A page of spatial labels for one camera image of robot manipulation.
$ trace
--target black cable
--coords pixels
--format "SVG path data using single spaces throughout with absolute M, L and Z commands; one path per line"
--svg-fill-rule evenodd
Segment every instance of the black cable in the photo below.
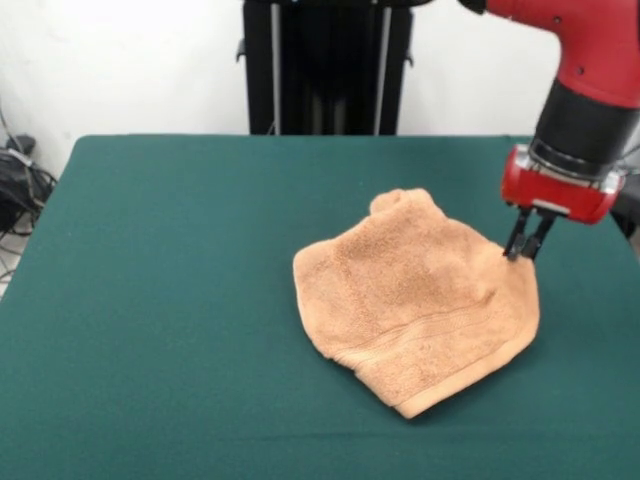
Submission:
M 0 112 L 0 123 L 4 124 L 6 122 L 1 115 Z M 35 146 L 35 140 L 27 135 L 19 137 L 10 136 L 11 143 L 8 142 L 5 148 L 0 147 L 0 242 L 8 235 L 23 238 L 31 235 L 58 183 L 51 173 L 28 156 Z M 29 150 L 22 150 L 21 145 L 27 145 Z M 1 243 L 0 252 L 17 257 L 22 255 Z M 2 257 L 0 263 L 4 268 L 4 273 L 0 274 L 0 283 L 9 283 L 15 269 L 9 269 L 11 263 Z
M 0 275 L 0 283 L 8 283 L 5 279 L 12 276 L 14 273 L 16 273 L 15 268 L 13 270 L 7 270 L 6 272 L 4 272 L 2 275 Z

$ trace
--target white wall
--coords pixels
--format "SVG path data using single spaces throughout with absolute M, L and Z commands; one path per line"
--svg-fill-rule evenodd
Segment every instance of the white wall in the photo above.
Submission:
M 59 173 L 90 133 L 246 133 L 240 0 L 0 0 L 0 98 Z M 556 39 L 454 0 L 415 10 L 402 134 L 530 134 Z

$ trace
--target black metal frame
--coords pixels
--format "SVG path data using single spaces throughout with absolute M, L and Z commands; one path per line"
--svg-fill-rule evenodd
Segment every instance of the black metal frame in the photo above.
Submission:
M 627 237 L 640 226 L 640 174 L 627 177 L 611 214 Z
M 251 134 L 396 134 L 413 14 L 408 6 L 382 8 L 388 2 L 333 3 L 340 6 L 327 0 L 245 2 Z

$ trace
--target green table surface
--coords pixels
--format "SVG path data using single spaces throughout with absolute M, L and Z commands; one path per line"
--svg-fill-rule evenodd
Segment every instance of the green table surface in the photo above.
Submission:
M 424 187 L 504 243 L 515 139 L 88 137 L 0 304 L 0 479 L 637 479 L 640 268 L 559 222 L 512 364 L 412 422 L 301 327 L 296 251 Z

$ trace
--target crumpled towel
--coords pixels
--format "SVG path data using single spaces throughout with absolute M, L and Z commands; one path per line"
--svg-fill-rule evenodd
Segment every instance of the crumpled towel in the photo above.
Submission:
M 305 332 L 406 418 L 504 367 L 539 324 L 533 263 L 447 218 L 424 190 L 375 198 L 370 215 L 293 262 Z

